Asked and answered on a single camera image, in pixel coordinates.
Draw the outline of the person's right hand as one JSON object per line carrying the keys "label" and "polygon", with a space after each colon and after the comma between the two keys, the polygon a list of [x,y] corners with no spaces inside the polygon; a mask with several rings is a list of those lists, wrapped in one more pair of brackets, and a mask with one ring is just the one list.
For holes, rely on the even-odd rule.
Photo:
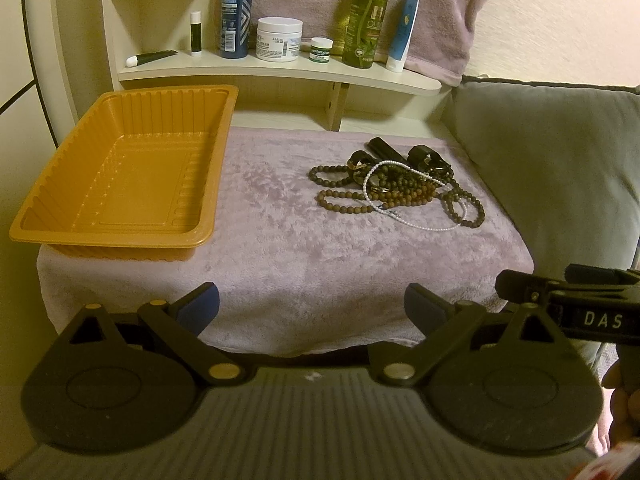
{"label": "person's right hand", "polygon": [[610,411],[612,424],[608,436],[612,445],[630,441],[639,431],[639,390],[628,393],[624,388],[620,362],[616,361],[603,376],[601,385],[612,390]]}

